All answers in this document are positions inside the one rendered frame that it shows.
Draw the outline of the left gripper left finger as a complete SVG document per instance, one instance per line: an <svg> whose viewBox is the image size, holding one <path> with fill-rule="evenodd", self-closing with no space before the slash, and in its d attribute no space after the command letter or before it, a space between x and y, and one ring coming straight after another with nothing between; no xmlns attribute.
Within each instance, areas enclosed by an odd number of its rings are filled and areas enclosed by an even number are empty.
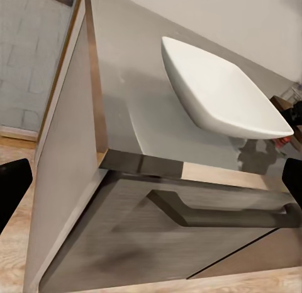
<svg viewBox="0 0 302 293"><path fill-rule="evenodd" d="M0 234L33 181L27 158L0 165Z"/></svg>

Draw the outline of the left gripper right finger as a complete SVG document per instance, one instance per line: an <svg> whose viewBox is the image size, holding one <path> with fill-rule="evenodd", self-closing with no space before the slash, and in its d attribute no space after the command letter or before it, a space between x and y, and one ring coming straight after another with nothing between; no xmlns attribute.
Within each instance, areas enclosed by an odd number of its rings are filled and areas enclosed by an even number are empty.
<svg viewBox="0 0 302 293"><path fill-rule="evenodd" d="M287 158L284 165L282 181L302 209L302 161Z"/></svg>

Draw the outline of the bowl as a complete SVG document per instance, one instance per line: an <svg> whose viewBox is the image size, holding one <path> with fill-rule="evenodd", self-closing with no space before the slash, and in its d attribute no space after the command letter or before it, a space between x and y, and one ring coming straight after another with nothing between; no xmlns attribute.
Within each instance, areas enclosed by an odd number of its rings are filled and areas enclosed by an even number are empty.
<svg viewBox="0 0 302 293"><path fill-rule="evenodd" d="M241 139L294 135L277 108L235 64L168 37L162 37L161 50L173 90L200 129Z"/></svg>

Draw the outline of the cutting board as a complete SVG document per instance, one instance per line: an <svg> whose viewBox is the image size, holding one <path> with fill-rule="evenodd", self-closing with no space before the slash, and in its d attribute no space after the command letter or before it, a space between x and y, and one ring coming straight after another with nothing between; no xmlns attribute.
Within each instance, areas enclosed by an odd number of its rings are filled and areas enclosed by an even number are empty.
<svg viewBox="0 0 302 293"><path fill-rule="evenodd" d="M279 112L285 111L288 108L293 107L293 103L280 98L278 96L273 96L270 101L272 102L272 104L277 108L277 110ZM302 144L302 124L300 126L291 126L291 128L294 130L294 135L297 138L297 140L300 141L300 143Z"/></svg>

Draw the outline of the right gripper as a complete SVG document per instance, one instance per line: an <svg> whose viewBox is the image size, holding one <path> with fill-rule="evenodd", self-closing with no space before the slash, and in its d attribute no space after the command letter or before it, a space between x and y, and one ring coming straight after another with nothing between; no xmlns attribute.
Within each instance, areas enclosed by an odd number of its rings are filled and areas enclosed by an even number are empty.
<svg viewBox="0 0 302 293"><path fill-rule="evenodd" d="M302 124L302 101L297 102L293 107L280 112L287 123L291 126L300 126Z"/></svg>

